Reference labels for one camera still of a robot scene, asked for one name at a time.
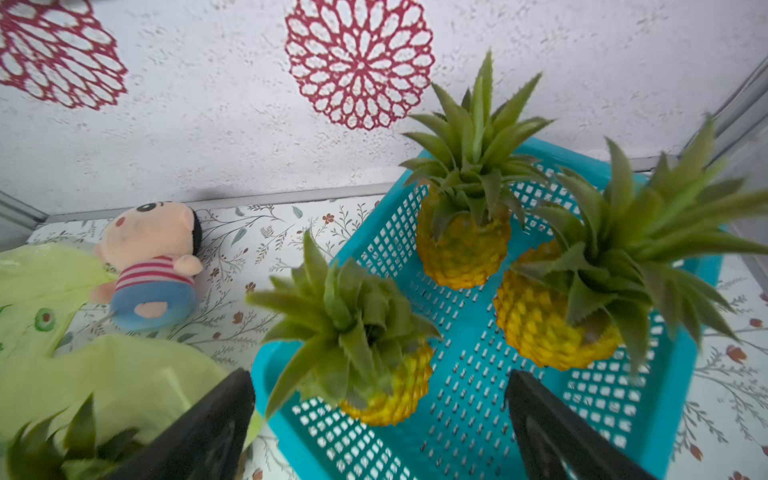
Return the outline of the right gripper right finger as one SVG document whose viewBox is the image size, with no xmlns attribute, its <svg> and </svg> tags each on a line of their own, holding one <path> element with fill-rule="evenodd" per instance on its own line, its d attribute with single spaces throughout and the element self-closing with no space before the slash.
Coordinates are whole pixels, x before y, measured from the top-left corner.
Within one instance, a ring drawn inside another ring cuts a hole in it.
<svg viewBox="0 0 768 480">
<path fill-rule="evenodd" d="M 530 479 L 651 479 L 531 373 L 513 370 L 505 390 Z"/>
</svg>

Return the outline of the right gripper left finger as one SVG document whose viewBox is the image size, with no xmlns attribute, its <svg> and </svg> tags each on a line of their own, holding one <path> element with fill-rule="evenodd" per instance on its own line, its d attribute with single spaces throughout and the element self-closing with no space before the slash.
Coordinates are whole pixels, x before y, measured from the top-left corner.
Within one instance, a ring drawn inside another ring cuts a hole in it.
<svg viewBox="0 0 768 480">
<path fill-rule="evenodd" d="M 238 369 L 109 479 L 233 479 L 254 413 L 250 374 Z"/>
</svg>

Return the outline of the green avocado plastic bag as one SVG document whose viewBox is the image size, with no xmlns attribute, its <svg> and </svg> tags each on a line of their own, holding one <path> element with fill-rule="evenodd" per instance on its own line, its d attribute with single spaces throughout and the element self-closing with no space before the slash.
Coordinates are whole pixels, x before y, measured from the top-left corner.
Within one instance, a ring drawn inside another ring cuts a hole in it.
<svg viewBox="0 0 768 480">
<path fill-rule="evenodd" d="M 227 371 L 183 344 L 119 334 L 55 350 L 91 290 L 115 276 L 95 256 L 56 243 L 1 254 L 1 454 L 24 425 L 67 425 L 94 398 L 97 440 L 135 428 L 155 439 Z"/>
</svg>

